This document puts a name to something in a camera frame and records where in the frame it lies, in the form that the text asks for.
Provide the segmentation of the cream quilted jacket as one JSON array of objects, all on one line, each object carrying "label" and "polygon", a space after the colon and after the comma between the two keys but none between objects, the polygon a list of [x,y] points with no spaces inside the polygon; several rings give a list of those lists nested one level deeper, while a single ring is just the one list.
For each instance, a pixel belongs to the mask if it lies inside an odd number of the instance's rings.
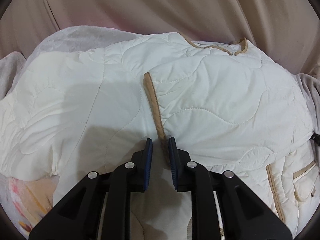
[{"label": "cream quilted jacket", "polygon": [[58,202],[86,173],[112,171],[150,138],[152,186],[133,198],[133,237],[189,239],[191,195],[170,182],[174,137],[207,170],[233,171],[296,236],[319,206],[317,113],[302,79],[246,39],[133,34],[41,53],[1,100],[1,173],[57,176]]}]

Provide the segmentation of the grey floral fleece blanket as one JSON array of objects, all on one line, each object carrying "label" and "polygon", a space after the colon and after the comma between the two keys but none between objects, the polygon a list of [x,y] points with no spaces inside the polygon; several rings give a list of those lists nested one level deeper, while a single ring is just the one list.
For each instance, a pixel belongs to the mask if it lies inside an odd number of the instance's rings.
[{"label": "grey floral fleece blanket", "polygon": [[59,178],[30,239],[293,239],[318,137],[319,81],[247,39],[72,27],[1,100],[1,173]]}]

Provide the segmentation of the beige backdrop curtain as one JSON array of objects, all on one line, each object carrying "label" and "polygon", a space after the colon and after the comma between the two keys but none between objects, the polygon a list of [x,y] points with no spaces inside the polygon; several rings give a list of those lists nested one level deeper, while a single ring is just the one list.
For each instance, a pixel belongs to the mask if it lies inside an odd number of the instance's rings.
[{"label": "beige backdrop curtain", "polygon": [[308,0],[13,0],[1,18],[1,56],[29,56],[76,25],[193,41],[250,40],[292,73],[319,76],[319,18]]}]

